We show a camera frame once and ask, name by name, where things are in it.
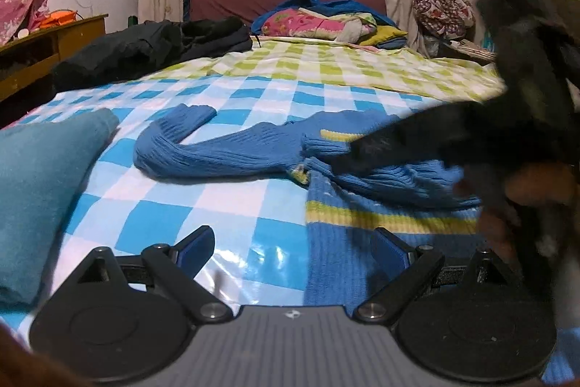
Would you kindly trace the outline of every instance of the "black circular disc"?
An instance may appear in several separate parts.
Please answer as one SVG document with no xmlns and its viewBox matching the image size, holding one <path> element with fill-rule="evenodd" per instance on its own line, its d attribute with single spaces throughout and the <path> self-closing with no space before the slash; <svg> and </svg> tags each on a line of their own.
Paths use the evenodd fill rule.
<svg viewBox="0 0 580 387">
<path fill-rule="evenodd" d="M 179 306 L 163 297 L 101 283 L 54 297 L 30 328 L 30 344 L 93 382 L 155 372 L 175 359 L 189 334 Z"/>
<path fill-rule="evenodd" d="M 452 300 L 445 293 L 410 304 L 397 336 L 430 371 L 478 383 L 540 374 L 556 342 L 553 321 L 533 301 Z"/>
</svg>

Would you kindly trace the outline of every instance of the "pink blanket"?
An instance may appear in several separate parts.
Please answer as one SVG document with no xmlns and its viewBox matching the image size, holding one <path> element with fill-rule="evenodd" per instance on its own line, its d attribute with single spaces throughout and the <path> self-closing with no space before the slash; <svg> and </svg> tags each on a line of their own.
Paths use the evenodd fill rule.
<svg viewBox="0 0 580 387">
<path fill-rule="evenodd" d="M 33 31 L 47 16 L 47 0 L 0 0 L 0 46 L 21 28 Z"/>
</svg>

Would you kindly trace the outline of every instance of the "metal screw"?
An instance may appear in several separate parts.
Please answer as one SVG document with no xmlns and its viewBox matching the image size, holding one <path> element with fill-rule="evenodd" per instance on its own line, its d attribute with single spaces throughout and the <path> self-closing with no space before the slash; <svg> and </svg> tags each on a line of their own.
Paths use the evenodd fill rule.
<svg viewBox="0 0 580 387">
<path fill-rule="evenodd" d="M 359 316 L 366 320 L 376 320 L 384 317 L 387 314 L 387 309 L 380 303 L 370 302 L 359 307 Z"/>
<path fill-rule="evenodd" d="M 206 303 L 199 309 L 202 317 L 209 320 L 218 320 L 227 314 L 227 306 L 218 302 Z"/>
</svg>

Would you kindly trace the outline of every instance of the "blue and white checkered sheet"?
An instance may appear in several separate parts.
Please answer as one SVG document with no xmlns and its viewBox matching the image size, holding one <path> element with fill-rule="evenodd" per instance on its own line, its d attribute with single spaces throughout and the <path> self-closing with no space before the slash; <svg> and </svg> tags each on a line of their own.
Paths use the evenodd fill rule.
<svg viewBox="0 0 580 387">
<path fill-rule="evenodd" d="M 161 79 L 58 94 L 20 123 L 58 122 L 110 108 L 120 120 L 111 145 L 88 179 L 66 227 L 51 291 L 94 247 L 139 254 L 156 242 L 173 244 L 201 225 L 216 234 L 214 256 L 196 280 L 235 309 L 239 305 L 301 305 L 308 244 L 306 189 L 286 178 L 174 184 L 157 182 L 133 166 L 137 136 L 178 104 L 205 104 L 218 114 L 184 140 L 196 143 L 259 122 L 282 124 L 315 112 L 385 109 L 408 115 L 435 100 L 371 88 L 261 77 Z M 0 312 L 26 337 L 34 314 Z"/>
</svg>

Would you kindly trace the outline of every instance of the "wooden desk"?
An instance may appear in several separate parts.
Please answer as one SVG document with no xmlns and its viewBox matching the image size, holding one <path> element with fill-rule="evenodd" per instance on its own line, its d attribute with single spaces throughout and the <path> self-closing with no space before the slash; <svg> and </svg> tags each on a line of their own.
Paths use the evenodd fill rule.
<svg viewBox="0 0 580 387">
<path fill-rule="evenodd" d="M 105 17 L 42 29 L 0 47 L 0 128 L 54 97 L 50 70 L 104 35 Z"/>
</svg>

